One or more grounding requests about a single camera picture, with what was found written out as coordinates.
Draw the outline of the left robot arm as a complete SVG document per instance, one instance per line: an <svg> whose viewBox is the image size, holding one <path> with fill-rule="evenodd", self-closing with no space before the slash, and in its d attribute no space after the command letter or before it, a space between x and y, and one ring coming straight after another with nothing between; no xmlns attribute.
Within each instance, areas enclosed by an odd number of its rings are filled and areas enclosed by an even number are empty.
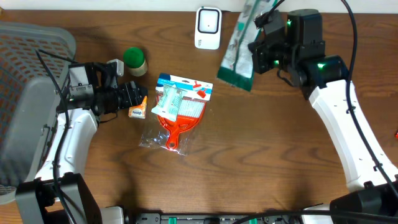
<svg viewBox="0 0 398 224"><path fill-rule="evenodd" d="M34 180L17 187L24 223L128 223L121 206L99 208L83 179L88 150L104 114L143 104L147 89L118 83L124 64L74 63L57 106L56 133Z"/></svg>

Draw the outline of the orange snack box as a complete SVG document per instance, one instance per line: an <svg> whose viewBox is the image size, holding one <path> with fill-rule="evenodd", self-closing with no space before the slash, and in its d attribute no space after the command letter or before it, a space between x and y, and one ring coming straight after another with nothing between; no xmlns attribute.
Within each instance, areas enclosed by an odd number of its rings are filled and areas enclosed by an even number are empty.
<svg viewBox="0 0 398 224"><path fill-rule="evenodd" d="M132 106L129 108L128 116L130 118L145 119L146 109L147 109L147 96L144 97L140 105Z"/></svg>

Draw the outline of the green grip gloves package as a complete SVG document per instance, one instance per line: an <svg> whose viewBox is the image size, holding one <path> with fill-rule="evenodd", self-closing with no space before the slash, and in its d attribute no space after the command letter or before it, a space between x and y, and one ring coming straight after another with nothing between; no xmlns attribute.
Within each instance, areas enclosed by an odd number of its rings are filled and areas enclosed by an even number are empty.
<svg viewBox="0 0 398 224"><path fill-rule="evenodd" d="M247 0L241 11L219 67L217 78L242 90L251 91L254 80L252 53L248 45L261 31L254 19L267 14L278 0Z"/></svg>

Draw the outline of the red dustpan brush package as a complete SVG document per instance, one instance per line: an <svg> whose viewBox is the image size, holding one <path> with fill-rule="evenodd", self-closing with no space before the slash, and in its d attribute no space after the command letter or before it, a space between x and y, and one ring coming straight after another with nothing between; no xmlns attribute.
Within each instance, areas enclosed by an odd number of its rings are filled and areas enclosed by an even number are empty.
<svg viewBox="0 0 398 224"><path fill-rule="evenodd" d="M187 91L176 121L170 121L151 112L162 96L164 85ZM154 105L147 112L147 122L139 145L151 149L166 149L185 156L191 145L195 128L203 119L212 92L212 83L161 73L155 86Z"/></svg>

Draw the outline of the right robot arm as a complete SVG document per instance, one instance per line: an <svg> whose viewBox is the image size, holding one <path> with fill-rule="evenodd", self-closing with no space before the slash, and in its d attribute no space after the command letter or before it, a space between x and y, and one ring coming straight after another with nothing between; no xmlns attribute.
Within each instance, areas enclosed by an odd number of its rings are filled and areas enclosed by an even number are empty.
<svg viewBox="0 0 398 224"><path fill-rule="evenodd" d="M397 167L388 159L359 105L349 70L326 55L322 15L299 9L283 18L272 9L255 18L264 38L249 44L254 69L287 72L321 117L338 153L349 192L329 204L275 212L292 223L396 223Z"/></svg>

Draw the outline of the green lid white jar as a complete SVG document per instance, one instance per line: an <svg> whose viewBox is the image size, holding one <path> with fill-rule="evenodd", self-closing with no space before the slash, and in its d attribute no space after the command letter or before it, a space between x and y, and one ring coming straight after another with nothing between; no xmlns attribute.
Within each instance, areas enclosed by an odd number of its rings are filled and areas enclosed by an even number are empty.
<svg viewBox="0 0 398 224"><path fill-rule="evenodd" d="M144 52L137 47L131 47L124 51L123 62L126 64L129 73L135 77L141 77L148 70Z"/></svg>

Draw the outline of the pale green wipes packet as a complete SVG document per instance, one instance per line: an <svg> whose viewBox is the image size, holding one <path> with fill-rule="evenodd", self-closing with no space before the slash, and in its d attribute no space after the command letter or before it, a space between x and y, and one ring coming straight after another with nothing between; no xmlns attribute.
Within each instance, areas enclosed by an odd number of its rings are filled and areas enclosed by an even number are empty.
<svg viewBox="0 0 398 224"><path fill-rule="evenodd" d="M186 94L186 90L164 85L162 96L159 97L158 103L151 112L170 121L176 121L183 97Z"/></svg>

